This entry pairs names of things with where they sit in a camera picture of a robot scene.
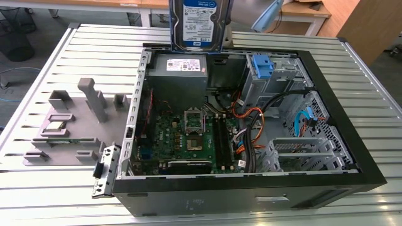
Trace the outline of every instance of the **metal slatted table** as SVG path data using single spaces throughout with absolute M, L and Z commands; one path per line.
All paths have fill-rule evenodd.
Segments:
M 188 225 L 188 221 L 192 225 L 256 225 L 271 222 L 276 226 L 355 223 L 393 226 L 402 222 L 402 110 L 348 44 L 335 38 L 243 32 L 232 33 L 232 41 L 236 47 L 311 52 L 388 183 L 317 210 L 133 218 L 116 198 L 90 199 L 93 167 L 25 167 L 21 155 L 32 148 L 29 139 L 50 107 L 46 101 L 50 92 L 65 89 L 70 96 L 82 97 L 76 84 L 81 77 L 88 77 L 93 78 L 94 89 L 101 90 L 104 96 L 129 95 L 142 42 L 169 42 L 169 32 L 162 28 L 82 24 L 66 30 L 0 136 L 1 221 L 17 219 L 17 225 L 149 222 Z

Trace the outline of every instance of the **blue drive bay latch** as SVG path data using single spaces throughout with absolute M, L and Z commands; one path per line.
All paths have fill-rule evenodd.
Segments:
M 273 63 L 267 55 L 252 55 L 253 67 L 256 69 L 256 77 L 259 79 L 269 79 L 273 72 Z

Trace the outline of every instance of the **mesh wastebasket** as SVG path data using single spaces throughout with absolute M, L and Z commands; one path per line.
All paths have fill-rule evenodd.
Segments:
M 0 52 L 13 62 L 25 61 L 34 54 L 19 23 L 15 21 L 0 20 Z
M 6 20 L 18 23 L 18 26 L 25 33 L 30 33 L 36 30 L 36 24 L 28 8 L 0 7 L 0 13 Z

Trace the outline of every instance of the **ram slot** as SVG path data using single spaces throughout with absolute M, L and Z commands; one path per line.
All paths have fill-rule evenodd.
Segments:
M 222 165 L 228 169 L 232 165 L 232 155 L 231 155 L 231 148 L 229 148 L 229 140 L 228 140 L 228 131 L 225 127 L 225 119 L 218 119 L 218 141 L 220 141 L 220 152 L 221 152 L 221 160 Z
M 214 159 L 216 159 L 216 167 L 220 168 L 224 166 L 222 161 L 222 152 L 220 147 L 220 130 L 218 130 L 218 118 L 213 118 L 212 120 L 212 131 L 213 131 L 213 144 L 214 144 Z

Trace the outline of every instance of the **power supply label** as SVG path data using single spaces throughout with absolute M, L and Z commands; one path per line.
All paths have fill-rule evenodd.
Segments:
M 196 59 L 168 59 L 166 71 L 200 72 L 200 60 Z
M 182 4 L 182 41 L 188 46 L 208 46 L 212 41 L 216 2 L 206 0 L 184 0 Z

